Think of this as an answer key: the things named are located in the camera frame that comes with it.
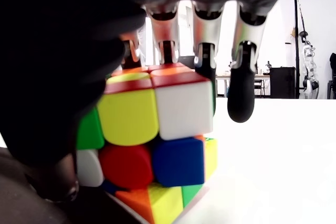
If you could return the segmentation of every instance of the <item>chair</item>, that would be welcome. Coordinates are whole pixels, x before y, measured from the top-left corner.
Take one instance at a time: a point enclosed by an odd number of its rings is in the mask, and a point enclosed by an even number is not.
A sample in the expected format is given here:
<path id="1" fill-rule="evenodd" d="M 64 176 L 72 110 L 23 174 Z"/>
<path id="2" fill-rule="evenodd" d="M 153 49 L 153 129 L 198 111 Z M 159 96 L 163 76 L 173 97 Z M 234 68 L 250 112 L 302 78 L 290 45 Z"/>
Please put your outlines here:
<path id="1" fill-rule="evenodd" d="M 260 89 L 260 98 L 262 97 L 262 92 L 264 90 L 264 97 L 265 97 L 265 83 L 263 80 L 255 80 L 254 81 L 254 89 L 259 90 Z"/>
<path id="2" fill-rule="evenodd" d="M 330 99 L 331 90 L 333 99 L 336 99 L 336 73 L 332 70 L 332 80 L 328 82 L 327 99 Z"/>
<path id="3" fill-rule="evenodd" d="M 331 90 L 333 91 L 333 98 L 336 99 L 336 54 L 334 53 L 330 56 L 330 67 L 332 80 L 328 82 L 327 99 L 330 99 Z"/>

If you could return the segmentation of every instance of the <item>blue cube piece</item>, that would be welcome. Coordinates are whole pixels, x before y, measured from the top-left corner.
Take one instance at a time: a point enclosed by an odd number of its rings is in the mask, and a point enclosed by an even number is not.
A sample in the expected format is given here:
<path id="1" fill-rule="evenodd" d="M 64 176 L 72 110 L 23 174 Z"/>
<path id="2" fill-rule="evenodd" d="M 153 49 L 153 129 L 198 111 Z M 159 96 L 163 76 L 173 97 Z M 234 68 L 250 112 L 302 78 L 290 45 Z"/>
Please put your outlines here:
<path id="1" fill-rule="evenodd" d="M 204 143 L 193 137 L 160 141 L 153 150 L 154 175 L 165 187 L 204 183 Z"/>
<path id="2" fill-rule="evenodd" d="M 126 191 L 126 189 L 112 184 L 107 179 L 103 181 L 103 184 L 101 184 L 101 188 L 111 195 L 115 195 L 116 191 Z"/>

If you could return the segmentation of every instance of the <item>black fingertip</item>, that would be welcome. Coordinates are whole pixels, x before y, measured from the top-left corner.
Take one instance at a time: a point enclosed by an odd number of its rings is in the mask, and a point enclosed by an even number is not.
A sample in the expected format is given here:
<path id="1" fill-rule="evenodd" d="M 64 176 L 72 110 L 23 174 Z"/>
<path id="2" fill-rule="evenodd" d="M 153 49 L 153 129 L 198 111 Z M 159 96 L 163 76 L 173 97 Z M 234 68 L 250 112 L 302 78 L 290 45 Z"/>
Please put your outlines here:
<path id="1" fill-rule="evenodd" d="M 237 123 L 246 122 L 253 113 L 254 76 L 249 68 L 243 66 L 231 70 L 227 111 L 230 118 Z"/>

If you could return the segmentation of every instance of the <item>table leg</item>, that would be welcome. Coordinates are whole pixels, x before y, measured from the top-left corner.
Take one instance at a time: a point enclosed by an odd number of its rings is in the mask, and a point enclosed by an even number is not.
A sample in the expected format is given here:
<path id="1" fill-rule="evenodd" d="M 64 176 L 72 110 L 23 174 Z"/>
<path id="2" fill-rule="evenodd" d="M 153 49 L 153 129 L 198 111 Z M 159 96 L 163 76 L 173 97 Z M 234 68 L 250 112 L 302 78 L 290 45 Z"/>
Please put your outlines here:
<path id="1" fill-rule="evenodd" d="M 224 88 L 225 88 L 225 90 L 224 90 L 224 97 L 227 97 L 227 83 L 226 83 L 226 80 L 224 80 Z"/>
<path id="2" fill-rule="evenodd" d="M 216 97 L 218 97 L 218 81 L 216 80 Z"/>
<path id="3" fill-rule="evenodd" d="M 330 99 L 330 93 L 331 93 L 331 81 L 328 82 L 327 99 Z"/>

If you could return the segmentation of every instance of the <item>yellow cube piece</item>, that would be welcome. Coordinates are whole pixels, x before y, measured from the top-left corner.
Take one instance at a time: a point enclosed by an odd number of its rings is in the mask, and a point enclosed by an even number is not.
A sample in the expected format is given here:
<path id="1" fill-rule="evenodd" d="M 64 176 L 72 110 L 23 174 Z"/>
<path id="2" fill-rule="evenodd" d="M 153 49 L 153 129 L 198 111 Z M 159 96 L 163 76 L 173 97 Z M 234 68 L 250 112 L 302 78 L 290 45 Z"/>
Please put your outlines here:
<path id="1" fill-rule="evenodd" d="M 107 79 L 106 84 L 122 82 L 122 81 L 134 81 L 141 79 L 149 79 L 150 75 L 148 73 L 125 73 L 119 76 L 114 76 Z"/>
<path id="2" fill-rule="evenodd" d="M 97 104 L 104 138 L 111 144 L 143 144 L 159 131 L 155 93 L 149 75 L 131 75 L 110 78 L 118 81 L 108 82 Z"/>
<path id="3" fill-rule="evenodd" d="M 115 196 L 150 224 L 171 224 L 183 211 L 181 187 L 152 183 L 143 189 L 116 191 Z"/>
<path id="4" fill-rule="evenodd" d="M 205 141 L 205 180 L 208 180 L 217 168 L 218 162 L 217 139 Z"/>
<path id="5" fill-rule="evenodd" d="M 182 189 L 152 184 L 148 187 L 155 224 L 171 224 L 183 211 Z"/>

